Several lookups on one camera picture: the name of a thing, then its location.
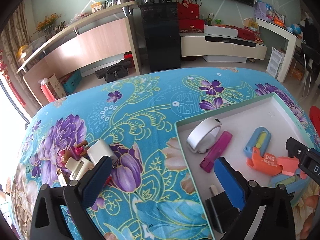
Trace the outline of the gold patterned harmonica box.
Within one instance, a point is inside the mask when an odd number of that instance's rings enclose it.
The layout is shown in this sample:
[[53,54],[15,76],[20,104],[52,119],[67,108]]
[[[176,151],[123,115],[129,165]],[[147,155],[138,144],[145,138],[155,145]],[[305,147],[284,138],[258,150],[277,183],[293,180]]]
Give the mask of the gold patterned harmonica box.
[[57,178],[60,186],[67,186],[67,180],[65,179],[65,176],[63,175],[63,172],[60,168],[57,169]]

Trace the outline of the white hair claw clip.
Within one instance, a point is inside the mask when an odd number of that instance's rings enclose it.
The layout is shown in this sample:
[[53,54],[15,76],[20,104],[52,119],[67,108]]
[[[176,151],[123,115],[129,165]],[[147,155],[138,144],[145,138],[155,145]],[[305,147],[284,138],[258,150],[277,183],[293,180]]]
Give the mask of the white hair claw clip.
[[71,171],[69,179],[79,181],[87,171],[94,168],[94,164],[84,157],[81,157],[79,160],[70,157],[65,167]]

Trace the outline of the orange flower vase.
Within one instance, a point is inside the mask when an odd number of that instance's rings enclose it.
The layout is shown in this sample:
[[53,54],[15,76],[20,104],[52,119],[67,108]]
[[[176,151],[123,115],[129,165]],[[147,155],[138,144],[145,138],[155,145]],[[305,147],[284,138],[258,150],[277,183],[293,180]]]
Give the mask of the orange flower vase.
[[60,17],[61,17],[61,14],[57,14],[57,13],[46,15],[44,20],[37,24],[36,31],[42,32],[44,33],[46,38],[50,38],[54,30],[54,23]]

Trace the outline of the red paper bag floor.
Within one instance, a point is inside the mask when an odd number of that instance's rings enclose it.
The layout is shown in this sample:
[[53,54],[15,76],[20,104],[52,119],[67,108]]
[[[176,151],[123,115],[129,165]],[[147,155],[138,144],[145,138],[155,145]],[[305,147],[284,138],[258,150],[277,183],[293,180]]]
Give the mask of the red paper bag floor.
[[40,89],[44,96],[49,102],[54,102],[67,96],[63,86],[55,74],[51,75],[49,78],[44,78],[38,81],[38,83],[40,84]]

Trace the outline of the teal storage crate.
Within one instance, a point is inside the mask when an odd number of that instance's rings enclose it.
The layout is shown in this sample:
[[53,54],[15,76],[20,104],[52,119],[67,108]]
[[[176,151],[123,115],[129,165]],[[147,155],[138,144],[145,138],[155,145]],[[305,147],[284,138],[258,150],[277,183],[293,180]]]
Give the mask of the teal storage crate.
[[60,83],[63,86],[65,93],[69,95],[75,91],[81,79],[82,76],[80,70],[76,70],[72,73],[65,75],[64,77],[61,77]]

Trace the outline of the black power adapter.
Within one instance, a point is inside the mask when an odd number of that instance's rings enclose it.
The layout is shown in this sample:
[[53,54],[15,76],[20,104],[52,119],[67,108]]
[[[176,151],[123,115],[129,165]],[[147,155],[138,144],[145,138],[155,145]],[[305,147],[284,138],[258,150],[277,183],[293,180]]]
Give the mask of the black power adapter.
[[204,201],[204,208],[210,226],[219,233],[225,233],[239,215],[239,210],[231,204],[225,191],[218,193],[215,185],[210,185],[212,194]]

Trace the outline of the long blue orange utility knife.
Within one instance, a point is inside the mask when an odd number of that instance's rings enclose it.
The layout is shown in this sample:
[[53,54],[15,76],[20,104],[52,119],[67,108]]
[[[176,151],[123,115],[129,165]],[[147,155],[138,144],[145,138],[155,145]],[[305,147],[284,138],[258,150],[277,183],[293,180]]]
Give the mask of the long blue orange utility knife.
[[276,176],[281,173],[282,167],[277,164],[274,155],[266,152],[271,137],[265,127],[256,128],[244,148],[244,154],[247,166],[263,174]]

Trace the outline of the white TV stand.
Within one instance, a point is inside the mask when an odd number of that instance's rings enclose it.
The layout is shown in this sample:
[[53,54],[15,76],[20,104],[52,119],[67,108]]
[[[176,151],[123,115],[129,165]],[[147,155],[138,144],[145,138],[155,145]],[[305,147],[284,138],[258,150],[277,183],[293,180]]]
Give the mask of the white TV stand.
[[267,46],[236,37],[181,33],[181,55],[203,57],[208,62],[239,62],[264,60]]

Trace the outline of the white charger plug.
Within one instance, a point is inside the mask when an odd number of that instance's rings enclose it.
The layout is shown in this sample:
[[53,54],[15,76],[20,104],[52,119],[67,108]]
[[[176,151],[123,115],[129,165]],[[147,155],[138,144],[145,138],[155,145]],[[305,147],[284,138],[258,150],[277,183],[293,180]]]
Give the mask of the white charger plug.
[[87,155],[94,165],[97,165],[103,156],[111,158],[112,164],[115,164],[118,160],[118,157],[111,150],[110,146],[102,139],[99,139],[87,150]]

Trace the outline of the white smart band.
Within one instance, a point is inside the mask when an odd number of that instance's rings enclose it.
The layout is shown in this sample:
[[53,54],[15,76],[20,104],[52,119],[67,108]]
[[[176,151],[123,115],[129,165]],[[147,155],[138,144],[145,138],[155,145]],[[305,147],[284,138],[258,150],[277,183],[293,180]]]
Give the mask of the white smart band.
[[204,154],[216,143],[221,121],[210,117],[199,123],[189,134],[187,144],[193,153]]

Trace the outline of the wooden curved shelf desk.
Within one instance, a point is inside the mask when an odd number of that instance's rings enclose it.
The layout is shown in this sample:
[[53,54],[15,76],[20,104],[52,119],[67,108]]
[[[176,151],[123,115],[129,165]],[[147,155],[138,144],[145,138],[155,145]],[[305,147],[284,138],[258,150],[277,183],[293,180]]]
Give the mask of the wooden curved shelf desk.
[[[98,20],[121,13],[124,8],[137,9],[138,3],[131,1],[115,5],[75,21],[34,51],[20,66],[19,70],[24,70],[25,66],[33,61],[35,57],[56,42],[64,39],[67,35],[76,33],[78,29]],[[142,68],[132,16],[89,29],[61,44],[29,70],[25,71],[23,81],[39,105],[43,107],[49,102],[40,89],[39,81],[41,79],[50,77],[53,74],[61,78],[86,65],[129,51],[132,53],[135,73],[140,75]]]

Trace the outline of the red plastic stool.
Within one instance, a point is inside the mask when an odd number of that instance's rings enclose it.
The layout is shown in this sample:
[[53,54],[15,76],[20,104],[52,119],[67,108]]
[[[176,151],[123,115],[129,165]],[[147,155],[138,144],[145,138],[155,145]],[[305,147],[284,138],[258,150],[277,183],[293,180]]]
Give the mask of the red plastic stool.
[[309,117],[317,133],[320,133],[320,109],[317,106],[311,106]]

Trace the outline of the purple lighter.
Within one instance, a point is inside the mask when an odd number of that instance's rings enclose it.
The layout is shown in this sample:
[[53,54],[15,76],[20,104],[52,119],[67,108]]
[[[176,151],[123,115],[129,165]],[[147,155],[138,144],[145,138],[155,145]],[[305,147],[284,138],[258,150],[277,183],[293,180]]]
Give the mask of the purple lighter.
[[207,173],[211,172],[214,166],[214,161],[223,154],[224,150],[231,142],[232,137],[233,135],[230,132],[223,131],[216,143],[212,146],[207,155],[204,157],[203,161],[200,163],[200,167],[204,171]]

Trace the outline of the white desk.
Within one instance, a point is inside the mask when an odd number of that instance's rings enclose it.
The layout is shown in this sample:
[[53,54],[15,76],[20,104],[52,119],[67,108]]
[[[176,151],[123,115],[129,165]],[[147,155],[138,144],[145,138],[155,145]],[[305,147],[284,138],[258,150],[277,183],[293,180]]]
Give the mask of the white desk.
[[300,38],[273,23],[256,18],[255,21],[263,31],[264,41],[274,48],[282,48],[285,51],[283,64],[278,73],[277,80],[283,83],[289,72],[296,48],[302,49],[302,41]]

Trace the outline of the pink doll figure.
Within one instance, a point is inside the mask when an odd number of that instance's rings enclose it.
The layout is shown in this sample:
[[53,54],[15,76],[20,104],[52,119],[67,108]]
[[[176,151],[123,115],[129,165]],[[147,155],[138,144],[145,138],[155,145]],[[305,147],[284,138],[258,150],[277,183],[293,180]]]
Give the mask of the pink doll figure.
[[70,157],[78,161],[82,156],[87,154],[88,149],[88,142],[87,140],[84,140],[75,146],[71,146],[69,149],[61,150],[58,154],[58,159],[61,166],[65,167]]

